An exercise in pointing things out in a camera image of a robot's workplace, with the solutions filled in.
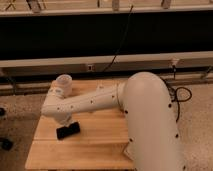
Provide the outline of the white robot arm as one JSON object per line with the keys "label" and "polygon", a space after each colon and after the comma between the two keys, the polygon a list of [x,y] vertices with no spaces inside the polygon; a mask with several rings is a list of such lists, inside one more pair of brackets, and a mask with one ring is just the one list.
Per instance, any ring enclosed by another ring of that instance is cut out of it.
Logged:
{"label": "white robot arm", "polygon": [[71,78],[52,82],[41,113],[65,126],[74,113],[118,107],[126,118],[129,146],[137,171],[186,171],[180,134],[166,83],[150,72],[139,72],[122,83],[72,96]]}

